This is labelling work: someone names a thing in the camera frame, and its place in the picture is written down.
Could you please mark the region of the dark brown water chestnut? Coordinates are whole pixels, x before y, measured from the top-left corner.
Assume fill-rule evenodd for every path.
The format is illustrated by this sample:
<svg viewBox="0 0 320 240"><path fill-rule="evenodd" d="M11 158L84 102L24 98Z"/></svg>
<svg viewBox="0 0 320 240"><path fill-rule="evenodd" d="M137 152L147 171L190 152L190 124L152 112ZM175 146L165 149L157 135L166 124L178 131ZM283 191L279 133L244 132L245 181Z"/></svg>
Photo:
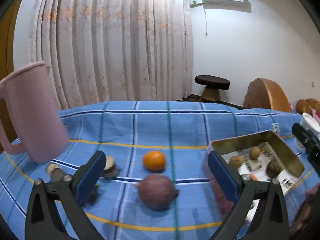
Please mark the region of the dark brown water chestnut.
<svg viewBox="0 0 320 240"><path fill-rule="evenodd" d="M265 172L270 178L277 178L282 170L281 164L276 159L272 159L267 164Z"/></svg>

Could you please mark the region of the brown kiwi fruit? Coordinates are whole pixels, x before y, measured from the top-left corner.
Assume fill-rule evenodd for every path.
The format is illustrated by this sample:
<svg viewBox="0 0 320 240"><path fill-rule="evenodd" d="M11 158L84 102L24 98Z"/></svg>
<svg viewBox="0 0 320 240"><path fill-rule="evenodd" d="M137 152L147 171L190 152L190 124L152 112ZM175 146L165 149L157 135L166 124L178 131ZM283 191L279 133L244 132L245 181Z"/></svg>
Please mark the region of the brown kiwi fruit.
<svg viewBox="0 0 320 240"><path fill-rule="evenodd" d="M242 156L239 155L232 156L231 159L229 159L229 165L233 166L236 169L239 169L242 166L243 162L244 160Z"/></svg>

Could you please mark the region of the purple round passion fruit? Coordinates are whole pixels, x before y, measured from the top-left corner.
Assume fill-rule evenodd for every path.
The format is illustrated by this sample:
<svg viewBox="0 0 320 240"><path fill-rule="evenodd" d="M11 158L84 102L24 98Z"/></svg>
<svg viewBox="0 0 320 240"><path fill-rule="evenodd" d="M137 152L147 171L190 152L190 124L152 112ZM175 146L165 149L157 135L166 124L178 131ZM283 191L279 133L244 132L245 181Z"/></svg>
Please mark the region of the purple round passion fruit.
<svg viewBox="0 0 320 240"><path fill-rule="evenodd" d="M136 184L140 201L151 210L167 210L178 197L179 190L165 175L150 174Z"/></svg>

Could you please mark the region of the small orange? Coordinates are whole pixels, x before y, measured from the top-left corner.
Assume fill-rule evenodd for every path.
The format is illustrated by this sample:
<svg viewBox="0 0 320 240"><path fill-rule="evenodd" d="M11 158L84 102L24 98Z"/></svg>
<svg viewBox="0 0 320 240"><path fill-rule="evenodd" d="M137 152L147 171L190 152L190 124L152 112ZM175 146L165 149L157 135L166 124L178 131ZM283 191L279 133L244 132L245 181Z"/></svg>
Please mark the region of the small orange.
<svg viewBox="0 0 320 240"><path fill-rule="evenodd" d="M143 165L149 171L162 171L166 165L165 155L160 151L147 152L143 156Z"/></svg>

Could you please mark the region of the small orange mandarin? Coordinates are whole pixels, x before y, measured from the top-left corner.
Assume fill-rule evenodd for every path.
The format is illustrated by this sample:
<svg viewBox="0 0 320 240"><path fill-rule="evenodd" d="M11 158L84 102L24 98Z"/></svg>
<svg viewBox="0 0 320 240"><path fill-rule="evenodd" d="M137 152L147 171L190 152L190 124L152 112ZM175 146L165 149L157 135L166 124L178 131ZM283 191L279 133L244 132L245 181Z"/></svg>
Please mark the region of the small orange mandarin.
<svg viewBox="0 0 320 240"><path fill-rule="evenodd" d="M252 179L252 180L254 180L254 181L258 181L258 178L257 178L255 175L253 175L253 174L249 174L249 176L251 177L251 179Z"/></svg>

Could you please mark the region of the white cartoon mug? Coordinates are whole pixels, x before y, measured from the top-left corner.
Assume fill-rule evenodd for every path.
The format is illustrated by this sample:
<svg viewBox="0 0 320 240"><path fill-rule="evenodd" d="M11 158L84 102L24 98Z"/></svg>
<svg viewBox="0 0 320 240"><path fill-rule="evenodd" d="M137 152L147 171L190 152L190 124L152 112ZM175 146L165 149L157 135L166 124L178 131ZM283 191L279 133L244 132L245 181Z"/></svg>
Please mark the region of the white cartoon mug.
<svg viewBox="0 0 320 240"><path fill-rule="evenodd" d="M303 113L300 125L306 130L311 131L317 139L320 135L320 125L309 113Z"/></svg>

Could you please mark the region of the pink floral cloth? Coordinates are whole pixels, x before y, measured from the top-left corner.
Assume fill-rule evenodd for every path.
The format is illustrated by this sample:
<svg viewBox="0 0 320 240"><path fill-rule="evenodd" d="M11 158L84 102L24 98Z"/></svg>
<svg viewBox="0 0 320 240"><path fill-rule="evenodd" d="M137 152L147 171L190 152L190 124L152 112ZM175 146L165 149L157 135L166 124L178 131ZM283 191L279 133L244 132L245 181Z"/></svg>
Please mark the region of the pink floral cloth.
<svg viewBox="0 0 320 240"><path fill-rule="evenodd" d="M314 109L311 109L313 118L320 124L320 114Z"/></svg>

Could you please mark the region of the orange leather sofa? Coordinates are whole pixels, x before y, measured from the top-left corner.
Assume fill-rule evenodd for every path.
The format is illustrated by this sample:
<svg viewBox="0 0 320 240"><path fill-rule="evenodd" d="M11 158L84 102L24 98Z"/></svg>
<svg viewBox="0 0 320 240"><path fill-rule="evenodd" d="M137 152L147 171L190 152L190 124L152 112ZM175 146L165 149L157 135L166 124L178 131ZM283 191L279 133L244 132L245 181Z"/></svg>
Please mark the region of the orange leather sofa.
<svg viewBox="0 0 320 240"><path fill-rule="evenodd" d="M316 99L301 99L296 103L296 111L300 114L308 113L312 115L312 110L319 113L319 101Z"/></svg>

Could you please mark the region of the pink metal tin box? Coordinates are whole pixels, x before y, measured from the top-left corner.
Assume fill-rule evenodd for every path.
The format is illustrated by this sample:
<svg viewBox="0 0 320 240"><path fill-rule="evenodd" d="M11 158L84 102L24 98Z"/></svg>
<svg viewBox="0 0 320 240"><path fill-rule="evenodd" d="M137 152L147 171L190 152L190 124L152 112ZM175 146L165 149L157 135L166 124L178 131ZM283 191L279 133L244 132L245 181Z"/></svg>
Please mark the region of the pink metal tin box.
<svg viewBox="0 0 320 240"><path fill-rule="evenodd" d="M203 168L223 218L233 207L233 202L229 200L232 191L226 185L218 183L217 178L224 182L225 176L220 171L215 171L214 165L209 163L210 152L221 156L240 175L249 174L253 180L268 182L271 180L270 176L275 175L283 194L293 188L305 170L291 148L271 130L210 142Z"/></svg>

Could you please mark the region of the printed paper sheet in tin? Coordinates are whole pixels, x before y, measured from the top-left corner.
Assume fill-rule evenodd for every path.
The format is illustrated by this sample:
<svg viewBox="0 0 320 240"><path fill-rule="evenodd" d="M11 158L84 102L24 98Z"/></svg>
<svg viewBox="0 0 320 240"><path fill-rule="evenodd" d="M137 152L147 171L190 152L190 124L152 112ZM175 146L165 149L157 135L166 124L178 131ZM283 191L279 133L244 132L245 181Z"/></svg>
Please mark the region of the printed paper sheet in tin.
<svg viewBox="0 0 320 240"><path fill-rule="evenodd" d="M227 163L229 163L229 159L231 159L232 156L242 156L244 162L239 169L236 169L239 174L253 174L258 178L258 181L263 182L269 182L272 179L266 174L265 171L269 161L276 159L281 164L283 169L279 176L277 176L277 179L280 182L283 194L287 194L299 180L301 176L300 170L296 169L292 163L285 165L268 142L262 142L257 145L257 147L260 148L261 153L257 160L252 160L249 158L249 152L252 147L226 153L223 154L222 157Z"/></svg>

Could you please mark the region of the pink plastic pitcher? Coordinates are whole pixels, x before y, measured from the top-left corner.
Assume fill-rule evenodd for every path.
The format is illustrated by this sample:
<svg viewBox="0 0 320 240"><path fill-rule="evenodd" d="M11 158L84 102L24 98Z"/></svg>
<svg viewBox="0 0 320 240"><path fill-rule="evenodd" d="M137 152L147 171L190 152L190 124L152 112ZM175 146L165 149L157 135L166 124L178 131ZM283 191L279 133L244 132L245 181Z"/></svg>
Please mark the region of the pink plastic pitcher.
<svg viewBox="0 0 320 240"><path fill-rule="evenodd" d="M68 142L48 85L49 70L43 61L38 61L1 80L1 99L6 102L20 140L19 144L10 143L1 129L1 145L8 154L27 153L39 164L59 156Z"/></svg>

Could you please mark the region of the dark round stool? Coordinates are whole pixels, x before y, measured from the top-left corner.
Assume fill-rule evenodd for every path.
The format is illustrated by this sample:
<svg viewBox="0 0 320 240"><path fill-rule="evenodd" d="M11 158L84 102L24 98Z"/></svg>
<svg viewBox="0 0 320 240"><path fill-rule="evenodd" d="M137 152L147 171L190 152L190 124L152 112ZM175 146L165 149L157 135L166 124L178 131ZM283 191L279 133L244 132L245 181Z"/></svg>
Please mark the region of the dark round stool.
<svg viewBox="0 0 320 240"><path fill-rule="evenodd" d="M204 85L205 88L200 96L199 102L220 101L220 90L229 90L230 81L221 77L212 75L197 75L195 82L198 85Z"/></svg>

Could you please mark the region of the blue plaid tablecloth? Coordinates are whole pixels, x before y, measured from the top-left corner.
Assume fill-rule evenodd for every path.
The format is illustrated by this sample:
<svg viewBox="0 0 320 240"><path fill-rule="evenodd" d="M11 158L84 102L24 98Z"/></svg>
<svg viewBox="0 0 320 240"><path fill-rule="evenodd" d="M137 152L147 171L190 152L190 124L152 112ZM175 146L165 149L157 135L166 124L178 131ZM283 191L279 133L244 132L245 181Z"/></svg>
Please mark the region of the blue plaid tablecloth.
<svg viewBox="0 0 320 240"><path fill-rule="evenodd" d="M301 117L265 109L239 110L214 103L102 102L59 112L68 131L64 151L53 160L68 173L101 150L114 157L120 174L99 179L98 197L84 211L105 239L208 239L222 216L202 162L213 140L274 130L304 165L297 184L286 195L289 219L319 176L291 128ZM164 174L180 194L170 209L149 210L138 199L135 183L149 172L143 155L162 152Z"/></svg>

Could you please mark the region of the pink floral curtain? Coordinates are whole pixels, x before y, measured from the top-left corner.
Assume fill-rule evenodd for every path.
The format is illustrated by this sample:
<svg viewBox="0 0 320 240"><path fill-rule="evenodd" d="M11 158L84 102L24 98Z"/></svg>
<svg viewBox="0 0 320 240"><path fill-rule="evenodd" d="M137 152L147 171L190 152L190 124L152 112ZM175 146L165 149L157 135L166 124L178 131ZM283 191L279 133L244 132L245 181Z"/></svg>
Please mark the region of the pink floral curtain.
<svg viewBox="0 0 320 240"><path fill-rule="evenodd" d="M35 0L29 37L59 109L191 93L188 0Z"/></svg>

